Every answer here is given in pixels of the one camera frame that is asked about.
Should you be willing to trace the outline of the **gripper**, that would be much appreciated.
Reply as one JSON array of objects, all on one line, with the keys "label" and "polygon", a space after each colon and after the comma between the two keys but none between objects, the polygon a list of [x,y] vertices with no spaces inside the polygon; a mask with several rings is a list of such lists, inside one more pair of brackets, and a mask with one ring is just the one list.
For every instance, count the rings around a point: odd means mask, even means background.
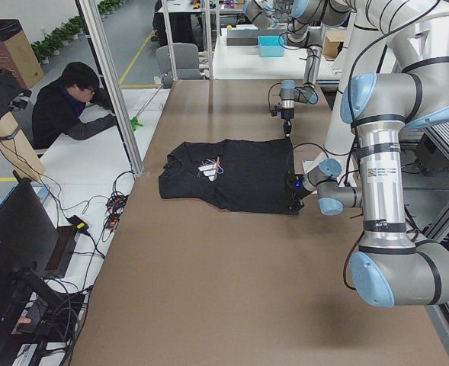
[{"label": "gripper", "polygon": [[292,130],[291,120],[294,118],[294,100],[282,100],[278,105],[274,106],[270,112],[272,117],[280,115],[283,123],[283,131],[285,137],[290,137]]},{"label": "gripper", "polygon": [[285,176],[285,191],[292,194],[289,210],[301,210],[304,207],[302,199],[307,196],[307,190],[303,185],[304,177],[304,174],[295,174],[292,172],[288,172]]}]

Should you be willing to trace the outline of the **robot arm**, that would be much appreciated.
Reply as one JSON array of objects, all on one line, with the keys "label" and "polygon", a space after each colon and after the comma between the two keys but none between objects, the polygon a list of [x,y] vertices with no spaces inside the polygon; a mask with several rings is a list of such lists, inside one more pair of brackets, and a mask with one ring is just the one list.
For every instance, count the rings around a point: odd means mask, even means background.
[{"label": "robot arm", "polygon": [[449,301],[449,252],[408,234],[399,132],[449,121],[449,2],[296,1],[291,36],[314,21],[334,27],[354,15],[347,59],[328,140],[340,122],[357,139],[358,188],[333,181],[338,164],[321,162],[306,174],[324,214],[359,206],[363,235],[349,260],[354,287],[377,307]]},{"label": "robot arm", "polygon": [[292,80],[281,83],[280,104],[274,108],[281,116],[283,132],[289,137],[295,104],[316,104],[316,80],[322,58],[322,46],[327,27],[342,25],[351,13],[351,8],[338,1],[295,1],[291,9],[291,20],[282,45],[304,49],[305,70],[303,81],[297,86]]}]

